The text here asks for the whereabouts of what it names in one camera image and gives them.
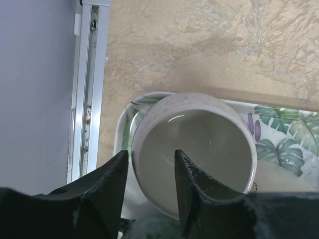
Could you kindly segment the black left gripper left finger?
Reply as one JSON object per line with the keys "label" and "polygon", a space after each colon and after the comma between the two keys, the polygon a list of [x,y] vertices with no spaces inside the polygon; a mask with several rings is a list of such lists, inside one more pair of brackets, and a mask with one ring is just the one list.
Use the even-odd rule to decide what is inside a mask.
{"label": "black left gripper left finger", "polygon": [[122,150],[101,167],[49,194],[0,189],[2,239],[115,239],[129,166]]}

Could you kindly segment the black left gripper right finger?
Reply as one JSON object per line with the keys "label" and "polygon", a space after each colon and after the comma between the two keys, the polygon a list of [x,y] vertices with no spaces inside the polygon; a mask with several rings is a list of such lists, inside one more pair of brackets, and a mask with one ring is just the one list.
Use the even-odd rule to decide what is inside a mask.
{"label": "black left gripper right finger", "polygon": [[186,239],[316,239],[317,192],[237,192],[174,153],[180,231]]}

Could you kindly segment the grey stoneware cup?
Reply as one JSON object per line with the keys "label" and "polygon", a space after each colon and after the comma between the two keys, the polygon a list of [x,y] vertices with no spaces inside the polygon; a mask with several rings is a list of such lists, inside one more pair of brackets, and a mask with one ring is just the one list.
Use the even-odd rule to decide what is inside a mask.
{"label": "grey stoneware cup", "polygon": [[181,239],[179,221],[166,215],[120,220],[121,239]]}

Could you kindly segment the white mug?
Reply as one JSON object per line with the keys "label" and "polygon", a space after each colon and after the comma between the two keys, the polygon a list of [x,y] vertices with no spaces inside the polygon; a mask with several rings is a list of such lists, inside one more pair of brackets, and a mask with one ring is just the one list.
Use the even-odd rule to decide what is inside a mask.
{"label": "white mug", "polygon": [[251,190],[257,169],[255,142],[225,102],[202,93],[171,94],[155,103],[136,128],[132,165],[138,185],[155,208],[175,219],[176,150],[233,190]]}

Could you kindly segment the floral serving tray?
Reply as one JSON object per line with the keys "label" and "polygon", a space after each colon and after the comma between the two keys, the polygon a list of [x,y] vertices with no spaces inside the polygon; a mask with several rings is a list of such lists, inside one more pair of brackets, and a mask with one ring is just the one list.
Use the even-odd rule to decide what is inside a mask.
{"label": "floral serving tray", "polygon": [[[132,100],[119,118],[113,155],[131,153],[136,127],[171,92],[151,92]],[[319,113],[222,100],[247,124],[257,147],[258,168],[252,191],[319,191]],[[129,166],[121,217],[138,219],[159,213],[141,192]]]}

